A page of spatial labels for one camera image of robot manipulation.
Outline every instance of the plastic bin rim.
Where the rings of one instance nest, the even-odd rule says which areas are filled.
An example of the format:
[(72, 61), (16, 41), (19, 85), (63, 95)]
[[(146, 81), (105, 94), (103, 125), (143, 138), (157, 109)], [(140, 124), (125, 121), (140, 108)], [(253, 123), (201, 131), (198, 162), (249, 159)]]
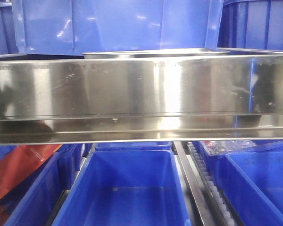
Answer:
[(71, 144), (71, 146), (69, 148), (66, 148), (63, 151), (60, 151), (60, 149), (62, 148), (62, 146), (57, 150), (57, 152), (60, 152), (62, 154), (63, 157), (68, 157), (70, 155), (72, 155), (72, 152), (74, 151), (74, 149), (78, 146), (79, 144)]
[(11, 7), (12, 5), (12, 2), (0, 2), (0, 7)]
[(239, 165), (230, 157), (230, 154), (226, 154), (225, 158), (233, 165), (233, 167), (238, 171), (238, 173), (242, 176), (243, 180), (245, 180), (252, 189), (260, 196), (260, 198), (269, 206), (272, 211), (276, 212), (276, 214), (280, 217), (283, 222), (283, 213), (269, 200), (269, 198), (261, 191), (261, 189), (250, 179), (250, 177), (239, 167)]
[(225, 0), (223, 6), (232, 4), (232, 3), (239, 3), (239, 2), (249, 2), (249, 1), (268, 1), (268, 0)]

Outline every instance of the stainless steel tray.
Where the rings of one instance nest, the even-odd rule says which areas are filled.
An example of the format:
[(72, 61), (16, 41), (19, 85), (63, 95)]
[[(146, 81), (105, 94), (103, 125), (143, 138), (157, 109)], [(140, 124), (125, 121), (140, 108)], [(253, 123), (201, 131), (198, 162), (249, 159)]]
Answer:
[(0, 61), (0, 144), (283, 138), (283, 53)]
[(115, 51), (83, 53), (85, 59), (142, 58), (142, 57), (192, 57), (227, 55), (230, 51), (208, 48), (175, 48), (143, 51)]

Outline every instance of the red bag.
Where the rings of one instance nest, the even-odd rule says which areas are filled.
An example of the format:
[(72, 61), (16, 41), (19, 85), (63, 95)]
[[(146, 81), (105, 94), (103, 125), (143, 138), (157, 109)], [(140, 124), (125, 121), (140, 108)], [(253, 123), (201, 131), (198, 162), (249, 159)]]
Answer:
[(19, 185), (61, 145), (22, 145), (0, 161), (0, 199)]

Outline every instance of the stainless steel surface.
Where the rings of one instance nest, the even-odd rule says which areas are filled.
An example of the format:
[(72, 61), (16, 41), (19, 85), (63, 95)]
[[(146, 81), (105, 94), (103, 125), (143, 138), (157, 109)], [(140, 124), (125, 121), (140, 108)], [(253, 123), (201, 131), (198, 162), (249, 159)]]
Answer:
[(283, 54), (237, 52), (0, 61), (0, 144), (283, 138)]
[(190, 163), (188, 161), (188, 158), (185, 154), (185, 151), (183, 149), (181, 142), (174, 142), (174, 145), (175, 145), (175, 149), (179, 156), (180, 165), (183, 170), (183, 174), (185, 176), (185, 179), (188, 185), (188, 189), (190, 190), (192, 197), (193, 197), (193, 201), (195, 202), (197, 206), (198, 219), (197, 219), (197, 216), (195, 216), (196, 217), (195, 220), (200, 221), (203, 226), (220, 225), (215, 222), (214, 217), (209, 210), (209, 207), (200, 189), (200, 185), (197, 183), (196, 176), (190, 166)]
[(208, 48), (175, 48), (159, 50), (113, 51), (83, 53), (85, 59), (142, 58), (142, 57), (191, 57), (227, 55), (229, 51)]

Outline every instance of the red packaging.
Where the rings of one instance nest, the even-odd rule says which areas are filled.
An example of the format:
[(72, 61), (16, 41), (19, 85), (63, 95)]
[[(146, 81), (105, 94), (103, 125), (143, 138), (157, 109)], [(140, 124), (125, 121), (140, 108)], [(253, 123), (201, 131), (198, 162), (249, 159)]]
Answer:
[(21, 145), (0, 161), (0, 199), (19, 185), (61, 145)]

